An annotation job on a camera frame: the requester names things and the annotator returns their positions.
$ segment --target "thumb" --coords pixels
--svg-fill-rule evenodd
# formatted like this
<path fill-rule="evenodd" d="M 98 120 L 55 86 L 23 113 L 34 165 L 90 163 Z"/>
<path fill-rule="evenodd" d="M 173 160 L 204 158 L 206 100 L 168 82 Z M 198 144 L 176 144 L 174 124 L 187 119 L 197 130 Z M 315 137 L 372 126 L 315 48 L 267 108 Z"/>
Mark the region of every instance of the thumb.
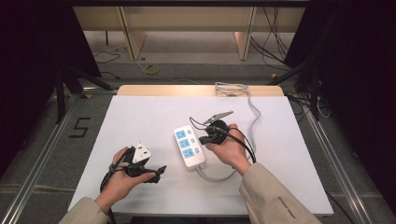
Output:
<path fill-rule="evenodd" d="M 155 176 L 155 173 L 145 173 L 140 176 L 134 177 L 134 181 L 135 181 L 135 184 L 138 185 L 138 184 L 141 184 L 141 183 L 144 183 L 144 182 L 150 180 L 154 176 Z"/>
<path fill-rule="evenodd" d="M 213 144 L 213 143 L 206 143 L 206 145 L 205 145 L 205 147 L 206 147 L 207 149 L 211 150 L 211 151 L 213 151 L 213 148 L 214 148 L 215 146 L 216 146 L 216 145 Z"/>

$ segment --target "white table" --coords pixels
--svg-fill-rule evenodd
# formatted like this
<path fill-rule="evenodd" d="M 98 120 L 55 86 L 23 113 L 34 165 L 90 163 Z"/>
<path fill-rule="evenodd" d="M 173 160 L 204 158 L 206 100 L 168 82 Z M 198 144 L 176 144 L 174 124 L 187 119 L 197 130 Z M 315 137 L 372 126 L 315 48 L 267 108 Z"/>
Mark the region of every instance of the white table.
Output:
<path fill-rule="evenodd" d="M 332 208 L 288 99 L 257 96 L 251 100 L 262 112 L 253 129 L 257 161 L 313 214 L 331 215 Z M 238 191 L 241 177 L 235 174 L 225 181 L 207 182 L 195 171 L 188 171 L 173 136 L 175 128 L 190 124 L 190 117 L 205 121 L 230 110 L 233 114 L 223 120 L 237 123 L 248 135 L 255 116 L 247 97 L 114 96 L 70 207 L 81 197 L 95 198 L 113 155 L 125 146 L 141 142 L 152 153 L 146 168 L 158 169 L 164 165 L 167 168 L 158 184 L 137 186 L 113 206 L 114 212 L 140 216 L 245 216 L 248 212 Z M 205 135 L 203 131 L 194 132 L 197 137 Z M 223 177 L 233 170 L 205 147 L 203 151 L 207 175 Z"/>

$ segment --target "white cable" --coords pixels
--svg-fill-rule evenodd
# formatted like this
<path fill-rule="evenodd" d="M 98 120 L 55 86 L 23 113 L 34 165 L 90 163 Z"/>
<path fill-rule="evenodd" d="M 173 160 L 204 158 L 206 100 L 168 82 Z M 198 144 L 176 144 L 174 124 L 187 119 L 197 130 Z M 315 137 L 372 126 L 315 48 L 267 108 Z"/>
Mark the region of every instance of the white cable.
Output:
<path fill-rule="evenodd" d="M 129 162 L 120 162 L 120 164 L 117 167 L 125 167 L 129 166 Z"/>
<path fill-rule="evenodd" d="M 328 115 L 324 115 L 324 114 L 321 112 L 320 108 L 319 108 L 319 101 L 320 101 L 320 97 L 318 97 L 318 102 L 317 102 L 318 111 L 319 111 L 319 113 L 321 114 L 321 116 L 323 116 L 323 118 L 327 119 L 327 118 L 330 116 L 330 114 L 332 113 L 332 111 L 329 110 L 329 114 L 328 114 Z"/>
<path fill-rule="evenodd" d="M 216 91 L 224 93 L 227 96 L 232 95 L 230 92 L 243 92 L 247 95 L 247 102 L 248 102 L 250 108 L 253 111 L 257 112 L 256 118 L 250 124 L 249 131 L 248 131 L 248 135 L 250 137 L 250 143 L 251 143 L 251 146 L 253 147 L 253 152 L 256 152 L 256 143 L 254 141 L 254 136 L 253 136 L 253 125 L 260 118 L 262 113 L 253 103 L 251 103 L 250 92 L 248 91 L 248 86 L 244 85 L 244 84 L 230 84 L 230 83 L 224 83 L 224 82 L 216 82 L 215 86 L 216 86 Z"/>
<path fill-rule="evenodd" d="M 230 83 L 224 83 L 224 82 L 216 82 L 215 86 L 216 86 L 216 91 L 224 93 L 226 96 L 232 95 L 230 92 L 243 92 L 247 95 L 247 102 L 248 102 L 250 108 L 257 112 L 256 118 L 250 124 L 249 132 L 248 132 L 253 153 L 256 152 L 256 143 L 254 141 L 254 136 L 253 136 L 253 125 L 260 118 L 262 113 L 253 103 L 251 103 L 250 92 L 248 91 L 248 86 L 244 85 L 244 84 L 230 84 Z M 233 170 L 229 175 L 227 175 L 225 177 L 214 178 L 214 177 L 207 176 L 202 171 L 201 167 L 199 167 L 199 166 L 195 167 L 195 170 L 198 172 L 198 174 L 203 179 L 208 180 L 208 181 L 223 181 L 223 180 L 226 180 L 226 179 L 230 178 L 231 176 L 233 176 L 233 174 L 235 174 L 235 172 L 236 172 L 235 170 Z"/>
<path fill-rule="evenodd" d="M 235 170 L 233 170 L 229 175 L 227 175 L 227 176 L 225 176 L 225 177 L 221 177 L 221 178 L 215 178 L 215 177 L 210 177 L 210 176 L 207 176 L 203 171 L 202 171 L 202 169 L 201 169 L 201 167 L 200 166 L 196 166 L 195 167 L 195 170 L 198 172 L 198 174 L 203 178 L 203 179 L 205 179 L 205 180 L 208 180 L 208 181 L 223 181 L 223 180 L 226 180 L 226 179 L 228 179 L 228 178 L 230 178 L 231 176 L 233 176 L 233 174 L 235 174 Z"/>

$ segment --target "finger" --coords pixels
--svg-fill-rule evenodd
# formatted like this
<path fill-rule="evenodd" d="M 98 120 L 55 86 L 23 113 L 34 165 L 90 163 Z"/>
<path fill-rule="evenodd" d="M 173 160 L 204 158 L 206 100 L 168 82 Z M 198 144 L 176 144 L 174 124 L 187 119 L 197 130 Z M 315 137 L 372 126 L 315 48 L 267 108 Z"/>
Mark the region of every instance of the finger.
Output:
<path fill-rule="evenodd" d="M 213 143 L 206 143 L 205 147 L 211 151 L 213 151 L 213 148 L 215 147 L 216 144 Z"/>
<path fill-rule="evenodd" d="M 114 155 L 113 157 L 113 163 L 115 163 L 121 156 L 122 154 L 128 149 L 128 147 L 124 147 L 123 149 L 121 149 L 120 151 L 118 151 L 116 153 L 116 155 Z"/>
<path fill-rule="evenodd" d="M 145 174 L 130 178 L 130 180 L 131 180 L 130 183 L 132 184 L 132 187 L 134 187 L 138 184 L 141 184 L 141 183 L 144 183 L 144 182 L 150 180 L 154 176 L 155 176 L 154 173 L 145 173 Z"/>
<path fill-rule="evenodd" d="M 228 125 L 229 129 L 235 128 L 238 129 L 238 125 L 236 125 L 235 123 Z"/>

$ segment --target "beige sleeve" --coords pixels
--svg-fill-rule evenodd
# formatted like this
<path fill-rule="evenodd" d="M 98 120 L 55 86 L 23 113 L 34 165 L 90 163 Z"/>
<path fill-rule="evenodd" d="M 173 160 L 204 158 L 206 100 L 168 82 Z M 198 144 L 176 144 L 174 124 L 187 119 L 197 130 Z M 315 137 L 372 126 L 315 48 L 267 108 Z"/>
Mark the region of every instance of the beige sleeve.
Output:
<path fill-rule="evenodd" d="M 252 223 L 320 223 L 265 167 L 254 163 L 245 172 L 240 193 Z"/>
<path fill-rule="evenodd" d="M 66 223 L 103 223 L 106 224 L 108 217 L 102 212 L 99 205 L 91 198 L 82 198 L 73 208 L 66 213 L 61 224 Z"/>

